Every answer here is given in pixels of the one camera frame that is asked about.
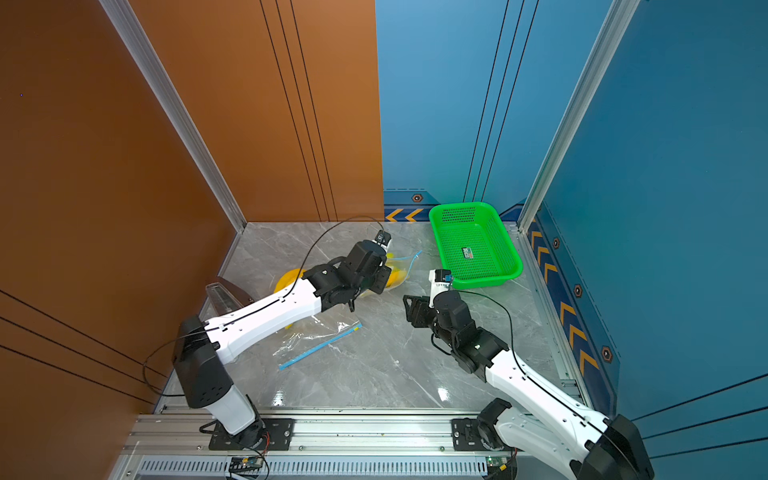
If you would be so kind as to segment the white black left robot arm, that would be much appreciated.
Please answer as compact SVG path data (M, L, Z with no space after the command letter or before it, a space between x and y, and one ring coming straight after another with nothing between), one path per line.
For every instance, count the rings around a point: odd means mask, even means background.
M208 322L198 317L183 321L172 362L187 405L207 410L235 445L260 447L266 424L225 366L290 324L337 305L354 309L366 291L383 293L391 275L390 241L391 235L381 230L374 239L357 242L347 255L307 270L268 297Z

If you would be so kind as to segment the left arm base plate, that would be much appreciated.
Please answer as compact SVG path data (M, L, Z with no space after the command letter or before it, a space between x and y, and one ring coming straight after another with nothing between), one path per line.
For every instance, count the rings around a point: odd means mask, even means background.
M202 425L199 432L209 434L211 451L253 450L259 452L287 451L290 448L295 420L293 418L264 418L242 432L233 435L223 424L214 420Z

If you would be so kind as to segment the clear zip bag with bananas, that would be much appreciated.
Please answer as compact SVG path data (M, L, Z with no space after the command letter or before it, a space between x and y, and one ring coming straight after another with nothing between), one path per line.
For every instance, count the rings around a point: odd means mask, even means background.
M302 271L293 283L275 293L271 305L263 310L264 324L276 331L336 306L353 311L359 297L376 294L366 291L355 296L347 283L347 255ZM400 266L389 255L386 264L392 273L382 293L404 283L409 274L407 267Z

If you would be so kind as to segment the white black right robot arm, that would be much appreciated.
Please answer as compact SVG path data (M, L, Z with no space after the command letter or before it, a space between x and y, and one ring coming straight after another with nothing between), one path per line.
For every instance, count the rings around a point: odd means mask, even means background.
M632 421L609 418L538 374L510 344L476 325L460 292L406 295L403 303L407 322L429 329L441 353L502 392L477 417L487 447L521 450L568 479L654 478Z

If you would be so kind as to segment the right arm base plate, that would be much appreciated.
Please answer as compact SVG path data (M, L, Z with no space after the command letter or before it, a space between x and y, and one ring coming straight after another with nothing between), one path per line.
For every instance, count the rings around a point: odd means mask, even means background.
M450 421L453 449L461 452L512 452L526 451L529 438L523 429L511 422L498 420L493 427L495 440L488 441L481 436L480 422L476 417L454 418Z

